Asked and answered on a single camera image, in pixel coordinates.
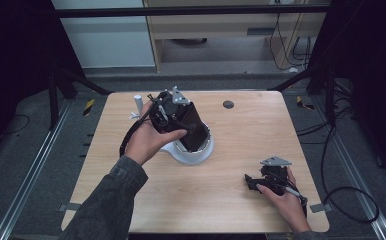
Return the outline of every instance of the human hand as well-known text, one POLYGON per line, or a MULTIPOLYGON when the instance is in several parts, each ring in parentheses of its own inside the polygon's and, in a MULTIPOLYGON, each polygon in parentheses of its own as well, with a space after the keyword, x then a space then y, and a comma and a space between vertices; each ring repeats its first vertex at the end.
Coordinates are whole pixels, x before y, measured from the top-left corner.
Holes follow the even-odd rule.
MULTIPOLYGON (((151 105, 151 101, 143 105, 140 118, 147 112, 151 105)), ((165 144, 180 139, 187 134, 187 131, 184 129, 169 133, 159 133, 153 127, 152 122, 147 119, 148 117, 146 117, 143 124, 133 133, 125 149, 125 156, 133 159, 140 165, 143 165, 155 156, 165 144)))
MULTIPOLYGON (((290 168, 287 168, 287 174, 289 180, 296 185, 296 179, 293 176, 290 168)), ((271 189, 257 185, 259 191, 267 197, 274 206, 278 209, 281 217, 289 224, 290 229, 293 233, 300 233, 311 231, 311 227, 306 220, 305 214, 303 213, 302 205, 298 197, 292 193, 285 192, 282 196, 278 196, 271 189)))

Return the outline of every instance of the wooden table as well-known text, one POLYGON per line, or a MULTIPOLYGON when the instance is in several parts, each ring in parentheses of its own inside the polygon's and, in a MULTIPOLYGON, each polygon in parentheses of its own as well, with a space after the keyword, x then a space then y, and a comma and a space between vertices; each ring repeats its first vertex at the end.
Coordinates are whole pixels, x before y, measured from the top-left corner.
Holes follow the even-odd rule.
MULTIPOLYGON (((144 165, 149 180, 135 198, 130 232, 136 233, 269 233, 290 231, 271 202, 248 190, 244 174, 260 178, 260 160, 279 156, 293 163, 297 187, 320 203, 315 184, 284 99, 271 91, 185 92, 215 139, 212 155, 196 166, 159 152, 144 165), (223 102, 234 102, 226 109, 223 102)), ((133 124, 133 96, 109 96, 76 184, 71 203, 82 203, 118 159, 121 141, 133 124)), ((64 229, 75 212, 67 211, 64 229)), ((329 228, 325 213, 312 213, 313 230, 329 228)))

